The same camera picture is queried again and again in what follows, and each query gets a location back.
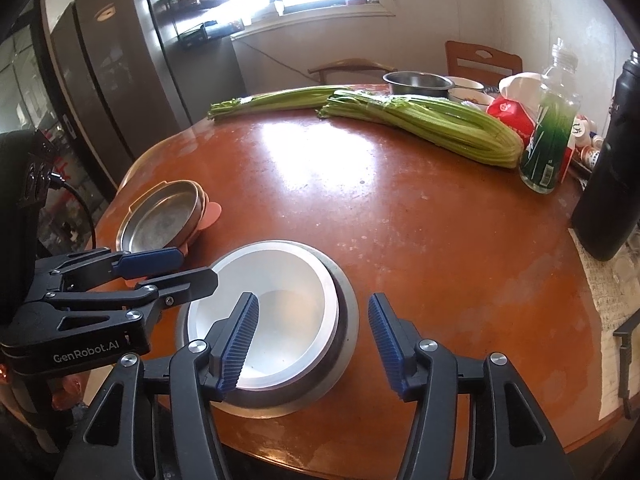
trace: celery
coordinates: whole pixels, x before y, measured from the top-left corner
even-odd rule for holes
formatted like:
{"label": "celery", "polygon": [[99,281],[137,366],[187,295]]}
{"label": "celery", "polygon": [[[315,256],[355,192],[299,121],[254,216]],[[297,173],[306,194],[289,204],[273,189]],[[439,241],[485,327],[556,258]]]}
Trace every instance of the celery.
{"label": "celery", "polygon": [[258,112],[276,112],[280,110],[302,110],[319,108],[326,104],[327,98],[345,86],[310,86],[269,92],[251,97],[243,97],[211,105],[207,117],[214,119],[222,116],[255,114]]}
{"label": "celery", "polygon": [[490,115],[446,99],[338,90],[318,112],[397,126],[471,160],[515,168],[522,140]]}

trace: metal pot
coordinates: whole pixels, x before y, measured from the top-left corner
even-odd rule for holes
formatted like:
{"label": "metal pot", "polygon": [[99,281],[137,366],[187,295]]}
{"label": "metal pot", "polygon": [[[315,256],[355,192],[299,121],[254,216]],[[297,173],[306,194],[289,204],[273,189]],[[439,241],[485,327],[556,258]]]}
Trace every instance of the metal pot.
{"label": "metal pot", "polygon": [[131,204],[116,236],[116,250],[181,247],[197,227],[203,207],[191,180],[163,181]]}
{"label": "metal pot", "polygon": [[392,94],[416,94],[428,97],[449,96],[454,87],[453,81],[446,77],[425,72],[392,72],[383,78],[389,84]]}

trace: small bowl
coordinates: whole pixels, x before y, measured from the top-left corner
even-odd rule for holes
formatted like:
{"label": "small bowl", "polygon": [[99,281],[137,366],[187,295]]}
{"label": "small bowl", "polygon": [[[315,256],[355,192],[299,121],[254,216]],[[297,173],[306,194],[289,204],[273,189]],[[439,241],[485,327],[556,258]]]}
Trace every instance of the small bowl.
{"label": "small bowl", "polygon": [[260,242],[212,266],[219,285],[193,301],[188,340],[201,339],[228,317],[240,295],[258,297],[260,316],[238,379],[243,390],[271,390],[308,374],[324,357],[338,325],[338,298],[326,267],[310,252],[284,242]]}
{"label": "small bowl", "polygon": [[453,84],[456,88],[469,88],[470,90],[484,90],[484,85],[479,83],[478,81],[473,81],[472,79],[466,79],[464,77],[455,77],[452,75],[447,76],[448,79],[453,81]]}
{"label": "small bowl", "polygon": [[484,112],[495,100],[490,95],[483,94],[478,90],[470,90],[469,88],[452,88],[449,90],[449,99],[457,103],[470,101]]}
{"label": "small bowl", "polygon": [[383,76],[392,94],[447,97],[454,85],[451,79],[425,72],[392,72]]}

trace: green label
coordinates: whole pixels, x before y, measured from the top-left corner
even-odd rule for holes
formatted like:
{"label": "green label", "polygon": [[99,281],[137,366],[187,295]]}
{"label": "green label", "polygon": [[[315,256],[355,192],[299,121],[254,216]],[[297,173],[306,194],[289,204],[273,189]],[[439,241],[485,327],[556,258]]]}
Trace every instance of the green label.
{"label": "green label", "polygon": [[520,173],[530,183],[545,189],[553,189],[571,128],[575,109],[559,95],[548,93],[540,103],[536,131],[520,159]]}

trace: brown table surface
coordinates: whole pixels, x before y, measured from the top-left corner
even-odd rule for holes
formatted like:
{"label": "brown table surface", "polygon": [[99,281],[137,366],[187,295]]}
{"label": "brown table surface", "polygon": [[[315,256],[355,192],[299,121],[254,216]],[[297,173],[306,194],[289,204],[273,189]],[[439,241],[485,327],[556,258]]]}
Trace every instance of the brown table surface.
{"label": "brown table surface", "polygon": [[[133,175],[100,220],[98,245],[114,248],[129,204],[177,179],[196,180],[222,205],[186,267],[259,240],[296,240],[342,267],[360,306],[356,349],[334,388],[281,418],[214,410],[225,444],[317,476],[395,477],[415,405],[388,387],[367,322],[373,292],[455,354],[505,353],[565,449],[619,418],[598,420],[600,319],[567,232],[573,179],[538,195],[516,171],[386,126],[319,120],[312,110],[203,120]],[[149,357],[174,352],[176,313],[157,325]],[[468,401],[459,406],[454,478],[468,427]]]}

